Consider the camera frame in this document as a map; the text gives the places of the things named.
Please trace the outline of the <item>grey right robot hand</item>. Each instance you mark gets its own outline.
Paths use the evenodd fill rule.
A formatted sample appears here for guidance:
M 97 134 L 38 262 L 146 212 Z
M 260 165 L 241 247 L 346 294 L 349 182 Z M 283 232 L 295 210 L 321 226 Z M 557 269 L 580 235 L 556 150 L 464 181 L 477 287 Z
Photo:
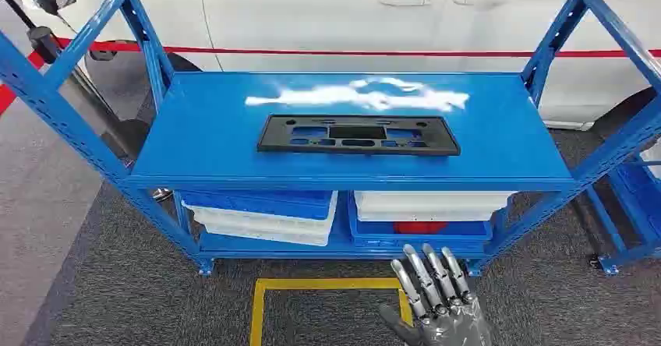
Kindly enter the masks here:
M 379 314 L 387 327 L 407 345 L 491 345 L 491 329 L 467 274 L 448 247 L 439 251 L 422 245 L 422 258 L 409 244 L 402 247 L 412 272 L 399 259 L 391 268 L 412 311 L 406 323 L 389 305 Z

